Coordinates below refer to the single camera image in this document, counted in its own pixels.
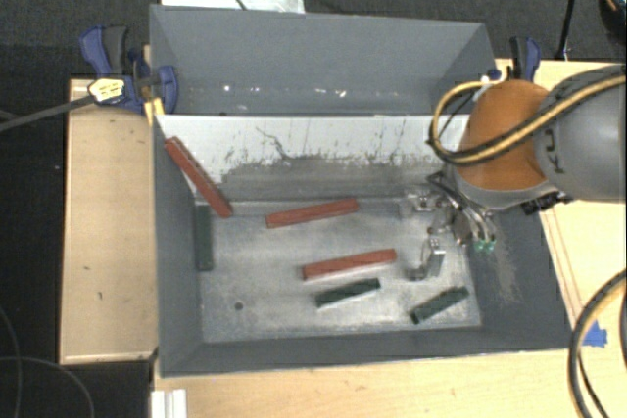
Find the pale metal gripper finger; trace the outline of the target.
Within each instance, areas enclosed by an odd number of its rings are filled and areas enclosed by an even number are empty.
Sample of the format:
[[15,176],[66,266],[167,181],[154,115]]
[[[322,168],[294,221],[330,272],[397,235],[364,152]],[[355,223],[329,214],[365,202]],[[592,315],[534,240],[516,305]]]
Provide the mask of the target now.
[[427,276],[437,277],[440,275],[442,269],[446,249],[442,246],[437,237],[430,237],[428,240],[428,251],[428,259],[426,260]]
[[408,253],[406,259],[406,276],[410,281],[421,281],[426,278],[429,259],[429,240],[424,239],[420,248]]

